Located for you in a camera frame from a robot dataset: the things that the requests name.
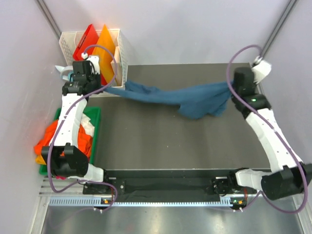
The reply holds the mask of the blue t-shirt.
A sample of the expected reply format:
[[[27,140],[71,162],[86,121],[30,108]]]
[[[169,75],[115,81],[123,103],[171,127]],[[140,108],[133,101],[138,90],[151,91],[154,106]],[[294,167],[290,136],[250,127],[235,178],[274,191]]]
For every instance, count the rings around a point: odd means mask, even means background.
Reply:
[[[125,83],[124,89],[108,87],[104,91],[140,102],[178,106],[178,112],[189,119],[221,115],[226,110],[227,101],[231,97],[226,82],[165,91],[129,80]]]

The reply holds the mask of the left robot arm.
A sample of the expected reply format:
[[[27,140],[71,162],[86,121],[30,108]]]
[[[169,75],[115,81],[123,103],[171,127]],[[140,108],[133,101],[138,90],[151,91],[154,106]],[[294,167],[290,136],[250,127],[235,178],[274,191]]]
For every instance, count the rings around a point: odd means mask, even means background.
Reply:
[[[87,105],[86,94],[101,87],[99,58],[90,56],[86,60],[73,62],[71,79],[62,87],[62,107],[56,131],[41,155],[51,175],[94,181],[99,193],[109,191],[111,182],[104,171],[89,163],[89,159],[78,148],[78,133],[83,111]]]

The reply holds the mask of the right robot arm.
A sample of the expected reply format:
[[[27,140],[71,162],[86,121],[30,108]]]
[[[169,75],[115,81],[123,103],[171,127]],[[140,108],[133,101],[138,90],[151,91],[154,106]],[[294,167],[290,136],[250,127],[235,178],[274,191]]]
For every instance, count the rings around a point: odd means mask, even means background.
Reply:
[[[288,142],[275,120],[270,103],[263,94],[256,92],[252,69],[236,68],[232,87],[241,99],[257,111],[252,112],[239,99],[232,98],[236,109],[258,137],[269,160],[271,171],[267,173],[238,169],[227,181],[229,190],[239,193],[245,187],[249,187],[262,191],[270,200],[302,193],[303,179],[308,183],[312,180],[312,165],[305,164],[294,151],[288,151]]]

